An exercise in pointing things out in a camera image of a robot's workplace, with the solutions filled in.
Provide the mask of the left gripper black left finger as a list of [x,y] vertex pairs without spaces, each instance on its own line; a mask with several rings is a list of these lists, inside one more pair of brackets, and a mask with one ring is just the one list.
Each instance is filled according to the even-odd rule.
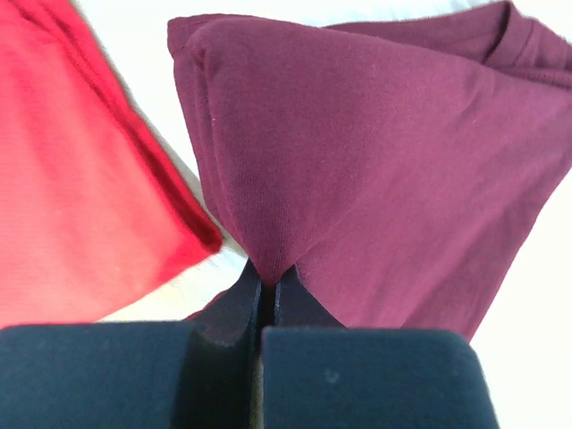
[[246,427],[260,294],[246,265],[186,321],[4,328],[2,427]]

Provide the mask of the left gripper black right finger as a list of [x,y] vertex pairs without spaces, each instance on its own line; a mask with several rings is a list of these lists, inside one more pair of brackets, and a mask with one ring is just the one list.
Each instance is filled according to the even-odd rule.
[[496,428],[482,367],[443,330],[349,329],[291,267],[262,331],[265,428]]

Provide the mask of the maroon t shirt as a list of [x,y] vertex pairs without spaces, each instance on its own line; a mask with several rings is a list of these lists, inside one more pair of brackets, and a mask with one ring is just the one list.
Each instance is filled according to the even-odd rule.
[[571,47],[510,2],[317,28],[208,14],[167,44],[206,206],[263,281],[352,327],[474,336],[571,166]]

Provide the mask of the folded red t shirt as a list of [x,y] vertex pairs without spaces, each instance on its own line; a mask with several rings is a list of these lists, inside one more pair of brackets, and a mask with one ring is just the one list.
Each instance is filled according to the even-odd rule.
[[75,7],[2,2],[2,326],[95,322],[222,243]]

